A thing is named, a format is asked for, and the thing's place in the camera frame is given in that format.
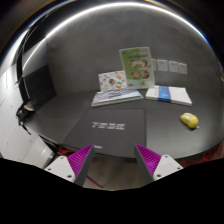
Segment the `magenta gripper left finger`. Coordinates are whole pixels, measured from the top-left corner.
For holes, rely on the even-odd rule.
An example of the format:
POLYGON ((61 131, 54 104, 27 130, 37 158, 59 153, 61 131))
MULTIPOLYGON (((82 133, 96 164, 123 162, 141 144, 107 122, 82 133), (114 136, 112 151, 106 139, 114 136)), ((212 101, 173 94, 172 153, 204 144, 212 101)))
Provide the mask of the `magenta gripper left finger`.
POLYGON ((45 171, 82 186, 94 156, 94 147, 89 145, 69 156, 59 156, 45 171))

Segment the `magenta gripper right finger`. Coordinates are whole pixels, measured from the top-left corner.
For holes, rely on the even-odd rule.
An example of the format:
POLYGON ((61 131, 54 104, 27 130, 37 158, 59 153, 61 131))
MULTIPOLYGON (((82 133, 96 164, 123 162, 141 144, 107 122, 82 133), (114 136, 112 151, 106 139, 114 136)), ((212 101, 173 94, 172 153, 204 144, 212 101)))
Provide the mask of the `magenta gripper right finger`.
POLYGON ((182 169, 182 166, 171 156, 159 155, 139 144, 134 145, 134 154, 143 179, 147 184, 182 169))

